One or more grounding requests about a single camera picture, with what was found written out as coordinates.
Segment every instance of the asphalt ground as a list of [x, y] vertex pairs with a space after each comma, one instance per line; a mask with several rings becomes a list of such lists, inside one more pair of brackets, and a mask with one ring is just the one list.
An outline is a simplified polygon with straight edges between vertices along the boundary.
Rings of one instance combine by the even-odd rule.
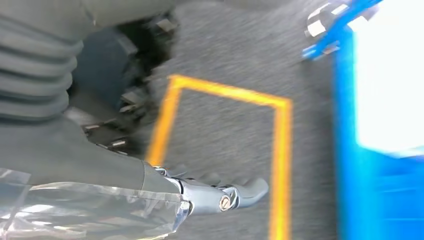
[[[155, 97], [165, 103], [169, 76], [179, 74], [289, 99], [291, 123], [285, 128], [291, 135], [285, 139], [291, 142], [291, 175], [288, 184], [272, 181], [278, 131], [273, 107], [182, 88], [178, 100], [171, 99], [178, 108], [163, 147], [164, 164], [183, 163], [194, 177], [217, 172], [224, 182], [262, 177], [272, 192], [252, 208], [190, 217], [170, 239], [286, 240], [288, 225], [292, 240], [337, 238], [331, 61], [301, 62], [300, 57], [311, 43], [304, 34], [307, 16], [320, 4], [287, 0], [270, 13], [218, 3], [175, 10], [178, 42], [174, 57], [151, 78]], [[143, 133], [147, 142], [151, 130]], [[281, 219], [281, 227], [269, 223], [281, 215], [270, 206], [276, 195], [290, 197], [290, 217]]]

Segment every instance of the blue metal frame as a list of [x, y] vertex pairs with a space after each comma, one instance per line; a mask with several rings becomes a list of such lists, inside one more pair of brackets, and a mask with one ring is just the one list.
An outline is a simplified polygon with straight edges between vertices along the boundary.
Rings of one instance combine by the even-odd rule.
[[316, 44], [305, 48], [302, 55], [306, 59], [319, 58], [326, 48], [338, 41], [338, 35], [344, 30], [346, 25], [355, 19], [364, 10], [373, 7], [382, 0], [353, 0], [349, 8], [335, 21], [330, 30]]
[[424, 240], [423, 162], [377, 153], [357, 141], [357, 41], [356, 34], [345, 26], [380, 1], [354, 1], [321, 40], [303, 50], [303, 56], [317, 59], [329, 44], [338, 43], [339, 50], [334, 52], [334, 134], [339, 239]]

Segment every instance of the transparent plastic cover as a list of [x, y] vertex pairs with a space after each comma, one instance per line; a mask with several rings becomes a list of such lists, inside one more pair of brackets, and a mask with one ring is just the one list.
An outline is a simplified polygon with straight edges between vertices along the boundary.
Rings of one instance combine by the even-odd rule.
[[1, 173], [8, 173], [0, 178], [4, 240], [158, 239], [174, 233], [188, 215], [180, 194], [76, 182], [33, 186], [26, 184], [27, 173]]

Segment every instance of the road marking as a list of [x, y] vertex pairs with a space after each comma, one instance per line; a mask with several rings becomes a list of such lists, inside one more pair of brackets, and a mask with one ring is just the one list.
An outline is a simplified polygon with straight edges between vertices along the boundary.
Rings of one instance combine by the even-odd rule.
[[162, 101], [146, 160], [152, 166], [162, 165], [182, 89], [274, 108], [269, 240], [290, 240], [292, 101], [284, 97], [181, 75], [172, 75], [169, 79], [169, 86]]

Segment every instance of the yellow painted line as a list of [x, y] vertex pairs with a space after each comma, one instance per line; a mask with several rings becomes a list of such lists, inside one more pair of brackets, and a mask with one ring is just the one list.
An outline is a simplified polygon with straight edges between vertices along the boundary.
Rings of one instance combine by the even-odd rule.
[[163, 98], [159, 116], [154, 127], [146, 160], [152, 166], [161, 166], [166, 155], [170, 133], [181, 96], [177, 79], [171, 78]]
[[162, 165], [171, 134], [182, 89], [217, 95], [275, 109], [271, 172], [269, 240], [291, 238], [291, 149], [292, 102], [288, 98], [200, 80], [172, 75], [163, 98], [146, 160], [153, 166]]

